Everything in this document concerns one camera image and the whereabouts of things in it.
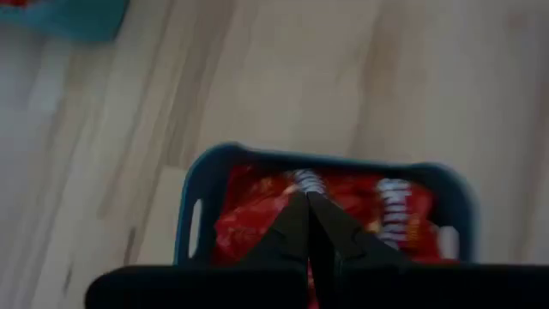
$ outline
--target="blue basket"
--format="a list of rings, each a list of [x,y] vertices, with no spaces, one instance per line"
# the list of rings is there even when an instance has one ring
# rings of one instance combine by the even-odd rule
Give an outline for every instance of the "blue basket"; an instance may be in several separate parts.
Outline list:
[[[20,23],[71,39],[113,39],[129,0],[41,0],[26,8],[0,6],[0,21]]]
[[[231,142],[215,146],[198,158],[184,182],[174,263],[208,264],[215,245],[214,224],[220,216],[229,173],[240,164],[257,164],[280,170],[329,167],[352,172],[382,173],[422,184],[437,196],[431,220],[440,227],[453,227],[459,234],[461,261],[474,256],[474,207],[466,186],[447,167],[431,163],[395,165],[336,157],[250,149]],[[189,257],[190,224],[196,201],[202,199],[202,215],[196,252]]]

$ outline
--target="candy wrapper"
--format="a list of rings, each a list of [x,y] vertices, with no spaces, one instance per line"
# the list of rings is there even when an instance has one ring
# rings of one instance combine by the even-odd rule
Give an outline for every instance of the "candy wrapper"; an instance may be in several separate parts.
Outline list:
[[[443,262],[437,228],[428,221],[433,195],[423,186],[380,174],[330,170],[271,173],[259,167],[232,170],[219,220],[214,264],[230,265],[253,248],[295,191],[325,195],[366,231],[418,262]],[[311,295],[314,295],[311,272]],[[311,296],[311,308],[316,300]]]

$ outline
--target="red snack bag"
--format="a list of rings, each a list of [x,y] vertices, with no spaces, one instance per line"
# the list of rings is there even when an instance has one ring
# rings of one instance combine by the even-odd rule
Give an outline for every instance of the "red snack bag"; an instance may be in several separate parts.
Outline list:
[[[292,182],[253,167],[235,167],[219,220],[214,263],[233,264],[253,248],[287,205]]]
[[[376,189],[383,203],[379,238],[411,258],[440,258],[434,226],[427,219],[432,194],[403,179],[381,179]]]
[[[335,202],[367,231],[421,263],[451,263],[440,258],[437,234],[428,221],[432,194],[423,186],[376,174],[297,170],[267,173],[256,167],[235,167],[217,232],[214,263],[234,264],[253,248],[294,191],[316,191]],[[317,307],[312,273],[308,271],[310,308]]]

